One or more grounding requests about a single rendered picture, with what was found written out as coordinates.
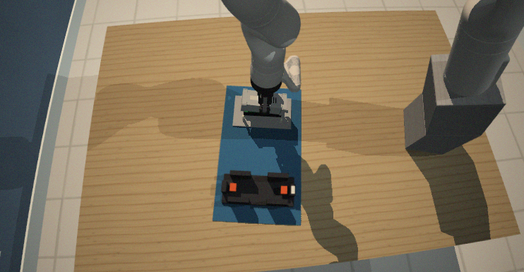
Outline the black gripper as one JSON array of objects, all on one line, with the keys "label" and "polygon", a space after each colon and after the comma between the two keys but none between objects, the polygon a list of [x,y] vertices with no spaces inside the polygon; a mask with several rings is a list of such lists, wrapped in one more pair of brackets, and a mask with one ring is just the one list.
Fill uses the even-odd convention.
[{"label": "black gripper", "polygon": [[273,88],[261,88],[257,86],[251,79],[251,85],[253,89],[258,92],[258,103],[260,104],[259,114],[269,115],[273,93],[279,90],[280,86],[282,85],[282,82],[280,82],[277,86]]}]

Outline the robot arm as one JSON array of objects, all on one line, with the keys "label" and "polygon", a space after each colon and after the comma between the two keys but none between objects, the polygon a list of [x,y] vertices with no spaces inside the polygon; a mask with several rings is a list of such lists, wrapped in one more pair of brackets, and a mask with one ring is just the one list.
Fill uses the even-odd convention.
[{"label": "robot arm", "polygon": [[[291,92],[299,92],[299,57],[290,56],[284,63],[286,47],[301,28],[297,10],[287,0],[221,1],[241,22],[251,50],[252,81],[261,88],[283,82]],[[524,0],[467,0],[443,73],[446,87],[466,97],[493,88],[523,27]]]}]

